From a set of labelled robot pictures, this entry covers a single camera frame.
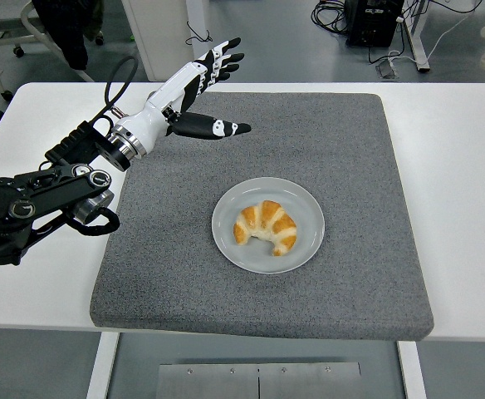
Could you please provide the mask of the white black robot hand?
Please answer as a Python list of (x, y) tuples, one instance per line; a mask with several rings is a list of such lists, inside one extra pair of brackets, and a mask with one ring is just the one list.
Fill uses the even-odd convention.
[(142, 111), (118, 120), (110, 138), (119, 150), (130, 159), (141, 158), (153, 150), (157, 138), (164, 134), (219, 140), (249, 132), (248, 124), (189, 112), (198, 96), (217, 82), (226, 81), (239, 68), (244, 55), (229, 51), (240, 42), (239, 37), (222, 42), (188, 62), (148, 97)]

